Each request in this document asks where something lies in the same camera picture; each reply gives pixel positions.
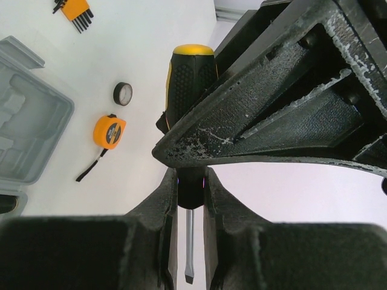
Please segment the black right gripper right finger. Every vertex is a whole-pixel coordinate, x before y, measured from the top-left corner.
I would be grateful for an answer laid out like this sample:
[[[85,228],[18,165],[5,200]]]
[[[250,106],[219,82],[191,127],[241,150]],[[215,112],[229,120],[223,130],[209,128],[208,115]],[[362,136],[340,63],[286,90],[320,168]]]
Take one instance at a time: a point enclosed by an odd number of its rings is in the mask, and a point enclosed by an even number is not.
[[[204,188],[208,289],[385,289],[386,231],[372,224],[272,223],[209,169]]]

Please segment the grey plastic tool case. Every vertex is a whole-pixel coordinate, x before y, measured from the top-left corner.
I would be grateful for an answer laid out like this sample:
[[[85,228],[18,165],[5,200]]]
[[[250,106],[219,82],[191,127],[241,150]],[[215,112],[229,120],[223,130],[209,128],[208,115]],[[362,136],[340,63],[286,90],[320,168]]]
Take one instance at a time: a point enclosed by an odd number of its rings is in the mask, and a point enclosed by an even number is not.
[[[74,113],[74,102],[32,73],[45,62],[13,36],[1,40],[1,220],[22,214]]]

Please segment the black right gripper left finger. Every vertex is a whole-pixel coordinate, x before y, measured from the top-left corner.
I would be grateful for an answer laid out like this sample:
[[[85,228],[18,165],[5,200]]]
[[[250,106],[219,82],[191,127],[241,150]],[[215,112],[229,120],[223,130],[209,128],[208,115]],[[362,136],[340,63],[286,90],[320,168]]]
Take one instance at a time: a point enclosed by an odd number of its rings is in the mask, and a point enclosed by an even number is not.
[[[129,213],[1,224],[2,289],[174,289],[177,173]]]

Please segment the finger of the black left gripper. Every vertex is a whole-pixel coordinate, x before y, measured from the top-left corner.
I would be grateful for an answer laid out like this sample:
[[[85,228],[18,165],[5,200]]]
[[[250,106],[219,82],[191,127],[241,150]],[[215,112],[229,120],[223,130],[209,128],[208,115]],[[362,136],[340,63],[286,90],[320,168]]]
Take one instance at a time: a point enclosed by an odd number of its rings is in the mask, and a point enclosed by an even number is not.
[[[386,2],[264,1],[219,78],[155,146],[169,167],[269,162],[386,176]]]

